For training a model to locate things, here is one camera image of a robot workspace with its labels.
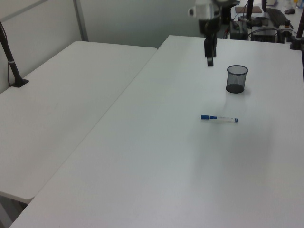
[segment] black cable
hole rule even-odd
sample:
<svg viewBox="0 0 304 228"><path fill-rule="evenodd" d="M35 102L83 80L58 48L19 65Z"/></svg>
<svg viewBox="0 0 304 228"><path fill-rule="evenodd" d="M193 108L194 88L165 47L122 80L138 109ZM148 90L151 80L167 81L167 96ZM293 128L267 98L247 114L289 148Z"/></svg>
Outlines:
<svg viewBox="0 0 304 228"><path fill-rule="evenodd" d="M4 33L4 36L5 36L6 41L8 41L8 37L7 37L7 35L6 35L6 32L5 32L4 27L3 27L3 25L1 24L1 22L0 22L0 26L1 26L1 30L2 30L3 33Z"/></svg>
<svg viewBox="0 0 304 228"><path fill-rule="evenodd" d="M251 35L251 34L256 33L256 32L266 31L266 30L275 30L277 33L279 31L276 28L270 28L270 29L269 28L262 28L262 29L258 29L258 30L255 30L253 32L250 32L248 35Z"/></svg>
<svg viewBox="0 0 304 228"><path fill-rule="evenodd" d="M245 7L246 7L246 5L243 7L243 9L241 10L241 12L244 11L244 13L245 13Z"/></svg>
<svg viewBox="0 0 304 228"><path fill-rule="evenodd" d="M8 63L8 83L9 83L9 86L11 87L11 85L10 85L10 64Z"/></svg>
<svg viewBox="0 0 304 228"><path fill-rule="evenodd" d="M6 39L6 41L8 41L8 37L7 37L7 35L6 35L6 32L5 32L5 29L4 29L4 27L3 27L3 25L2 25L2 23L0 22L0 27L1 27L1 30L3 31L3 33L4 33L4 36L5 36L5 39ZM10 64L9 64L9 62L8 62L8 83L9 83L9 86L11 87L11 85L10 85Z"/></svg>
<svg viewBox="0 0 304 228"><path fill-rule="evenodd" d="M243 7L243 20L242 20L242 28L243 28L243 25L244 25L244 14L245 14L245 8L246 8L246 5Z"/></svg>

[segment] computer mouse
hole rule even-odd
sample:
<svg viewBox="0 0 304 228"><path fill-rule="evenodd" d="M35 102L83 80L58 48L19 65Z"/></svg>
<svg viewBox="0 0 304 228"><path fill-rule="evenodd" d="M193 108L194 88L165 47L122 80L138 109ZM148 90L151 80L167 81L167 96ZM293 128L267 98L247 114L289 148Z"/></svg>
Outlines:
<svg viewBox="0 0 304 228"><path fill-rule="evenodd" d="M289 10L285 10L284 11L284 14L294 14L295 13L295 9L294 8L291 8Z"/></svg>

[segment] white table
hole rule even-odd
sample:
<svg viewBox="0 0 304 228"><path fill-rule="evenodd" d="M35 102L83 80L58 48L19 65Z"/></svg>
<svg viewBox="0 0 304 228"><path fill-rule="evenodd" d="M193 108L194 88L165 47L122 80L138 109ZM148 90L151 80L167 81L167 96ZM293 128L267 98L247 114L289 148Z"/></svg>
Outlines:
<svg viewBox="0 0 304 228"><path fill-rule="evenodd" d="M0 195L29 203L155 53L75 42L0 95Z"/></svg>
<svg viewBox="0 0 304 228"><path fill-rule="evenodd" d="M207 67L203 40L170 36L11 228L301 227L301 53L219 39Z"/></svg>

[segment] mesh cup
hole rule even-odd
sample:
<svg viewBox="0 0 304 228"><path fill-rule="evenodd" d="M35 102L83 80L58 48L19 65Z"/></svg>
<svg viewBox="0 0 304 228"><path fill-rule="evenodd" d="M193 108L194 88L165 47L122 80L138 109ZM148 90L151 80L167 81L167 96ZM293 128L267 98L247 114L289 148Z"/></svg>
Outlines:
<svg viewBox="0 0 304 228"><path fill-rule="evenodd" d="M227 68L227 86L226 90L230 93L239 94L244 91L247 67L240 65L233 65Z"/></svg>

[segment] electronic equipment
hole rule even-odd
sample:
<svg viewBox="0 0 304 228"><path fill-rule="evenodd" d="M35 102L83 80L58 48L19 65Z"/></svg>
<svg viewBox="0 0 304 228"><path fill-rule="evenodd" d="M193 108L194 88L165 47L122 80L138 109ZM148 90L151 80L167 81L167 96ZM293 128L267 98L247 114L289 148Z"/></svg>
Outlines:
<svg viewBox="0 0 304 228"><path fill-rule="evenodd" d="M229 26L230 39L247 40L248 29L242 21L231 21Z"/></svg>
<svg viewBox="0 0 304 228"><path fill-rule="evenodd" d="M276 33L276 30L268 27L252 27L251 41L275 43Z"/></svg>
<svg viewBox="0 0 304 228"><path fill-rule="evenodd" d="M253 26L262 26L262 21L260 19L252 17L253 1L248 0L246 16L241 16L237 20L245 21L246 24L252 28ZM262 9L264 12L267 12L267 0L262 0Z"/></svg>
<svg viewBox="0 0 304 228"><path fill-rule="evenodd" d="M284 25L288 20L285 15L279 9L267 9L267 13L270 16L270 19L275 27L279 27L280 25Z"/></svg>

